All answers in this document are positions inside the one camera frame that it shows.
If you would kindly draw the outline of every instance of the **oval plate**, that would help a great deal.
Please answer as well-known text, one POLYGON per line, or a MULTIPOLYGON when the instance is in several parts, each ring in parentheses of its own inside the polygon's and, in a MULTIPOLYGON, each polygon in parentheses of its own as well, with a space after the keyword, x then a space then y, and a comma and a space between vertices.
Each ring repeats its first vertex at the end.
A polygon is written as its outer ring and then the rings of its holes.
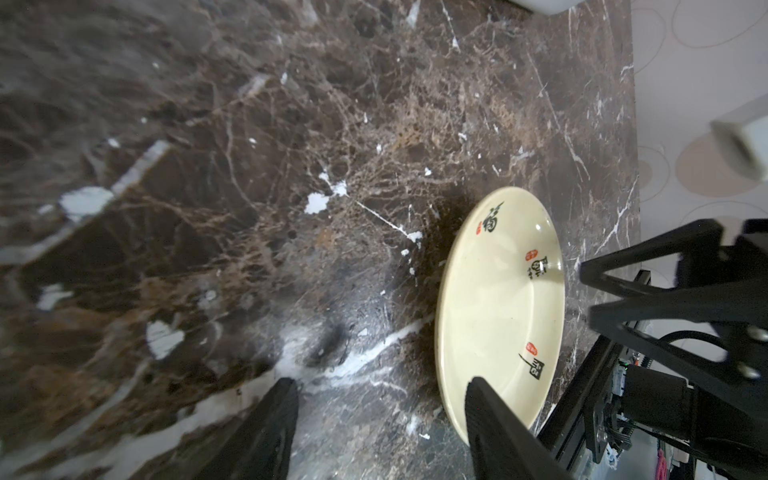
POLYGON ((476 376, 531 428, 558 363, 564 305, 562 252, 544 206, 517 187, 488 195, 453 243, 435 325, 440 395, 464 443, 476 376))

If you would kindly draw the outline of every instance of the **brown marble surface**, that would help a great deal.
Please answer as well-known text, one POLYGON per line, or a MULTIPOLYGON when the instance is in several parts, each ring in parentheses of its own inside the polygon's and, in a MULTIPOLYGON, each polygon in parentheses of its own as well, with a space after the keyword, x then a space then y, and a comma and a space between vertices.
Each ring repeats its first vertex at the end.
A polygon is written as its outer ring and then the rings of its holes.
POLYGON ((543 420, 639 239, 630 3, 417 5, 0 7, 0 477, 189 478, 290 376, 291 479, 471 478, 432 319, 505 185, 568 272, 543 420))

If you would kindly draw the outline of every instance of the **ceramic dish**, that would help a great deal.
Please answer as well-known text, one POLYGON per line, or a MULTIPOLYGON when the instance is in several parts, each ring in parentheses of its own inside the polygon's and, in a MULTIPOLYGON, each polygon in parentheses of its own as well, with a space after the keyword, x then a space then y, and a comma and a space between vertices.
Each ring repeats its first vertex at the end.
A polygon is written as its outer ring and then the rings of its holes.
POLYGON ((488 195, 453 243, 435 325, 440 395, 464 443, 475 376, 531 427, 558 363, 564 303, 562 252, 544 206, 517 187, 488 195))

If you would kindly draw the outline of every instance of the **plate rim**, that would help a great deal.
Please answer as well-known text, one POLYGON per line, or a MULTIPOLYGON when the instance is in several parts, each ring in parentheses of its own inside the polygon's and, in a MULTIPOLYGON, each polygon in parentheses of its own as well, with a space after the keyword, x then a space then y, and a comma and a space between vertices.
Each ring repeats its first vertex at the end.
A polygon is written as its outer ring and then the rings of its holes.
MULTIPOLYGON (((466 218, 464 219, 464 223, 462 224, 461 228, 459 228, 458 233, 456 234, 456 238, 453 244, 451 245, 451 250, 448 254, 448 258, 445 261, 445 269, 442 271, 442 275, 441 275, 440 291, 438 293, 437 307, 435 309, 436 311, 435 311, 435 340, 434 341, 435 341, 435 369, 437 370, 437 382, 438 382, 438 388, 440 391, 440 399, 442 401, 443 408, 445 409, 445 414, 448 416, 449 421, 451 422, 451 426, 458 433, 458 436, 462 439, 462 441, 466 445, 469 445, 468 433, 466 431, 462 431, 459 428, 454 409, 449 409, 448 402, 446 402, 445 387, 443 385, 444 383, 443 377, 445 372, 444 372, 444 369, 440 366, 440 358, 439 358, 439 353, 440 353, 439 344, 443 334, 443 331, 442 331, 443 322, 440 314, 442 311, 443 303, 445 302, 444 294, 446 290, 446 285, 449 283, 446 281, 449 267, 451 266, 451 263, 454 260, 454 256, 456 255, 456 252, 458 252, 460 246, 463 245, 463 243, 467 242, 469 238, 471 238, 471 236, 466 235, 467 230, 472 231, 475 229, 475 222, 472 221, 470 223, 469 219, 475 216, 475 213, 480 211, 481 207, 484 210, 485 204, 488 203, 489 199, 505 191, 515 192, 517 194, 524 194, 532 198, 537 204, 541 206, 541 209, 544 211, 544 215, 552 224, 552 231, 554 232, 554 238, 558 243, 558 249, 560 250, 560 254, 562 257, 562 247, 560 245, 560 237, 558 236, 557 230, 554 228, 554 222, 552 221, 552 218, 550 217, 549 212, 547 211, 544 204, 542 204, 541 201, 534 194, 532 194, 530 191, 524 188, 509 186, 509 187, 501 187, 501 188, 497 188, 496 190, 493 190, 491 193, 483 197, 477 203, 477 205, 475 205, 474 208, 472 208, 472 211, 470 211, 469 214, 467 214, 466 218)), ((563 275, 563 281, 562 281, 562 295, 561 295, 563 309, 562 309, 562 315, 561 315, 562 318, 559 322, 560 335, 558 336, 558 339, 557 339, 558 358, 560 358, 560 348, 562 347, 563 332, 565 330, 565 278, 566 278, 565 262, 563 262, 563 274, 564 275, 563 275)), ((544 407, 544 404, 547 402, 547 397, 549 395, 550 389, 552 388, 553 382, 554 382, 554 372, 553 372, 552 378, 549 380, 549 383, 547 385, 547 395, 545 395, 539 402, 539 405, 537 408, 537 410, 539 411, 539 415, 541 414, 541 409, 544 407)), ((536 422, 537 417, 538 415, 534 417, 533 420, 530 421, 530 425, 526 425, 527 429, 530 429, 533 426, 534 422, 536 422)))

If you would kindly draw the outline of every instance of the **screw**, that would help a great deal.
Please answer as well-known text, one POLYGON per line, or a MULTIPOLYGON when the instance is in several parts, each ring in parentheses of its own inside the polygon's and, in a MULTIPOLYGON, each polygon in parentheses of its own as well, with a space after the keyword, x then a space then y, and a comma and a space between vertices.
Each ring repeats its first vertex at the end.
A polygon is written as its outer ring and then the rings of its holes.
POLYGON ((752 368, 751 366, 747 365, 744 362, 738 362, 736 364, 736 367, 739 369, 739 372, 741 372, 741 375, 748 380, 757 380, 761 377, 760 372, 752 368))
POLYGON ((758 342, 768 342, 768 331, 763 330, 759 328, 758 326, 749 325, 746 328, 746 334, 749 335, 753 340, 757 340, 758 342))

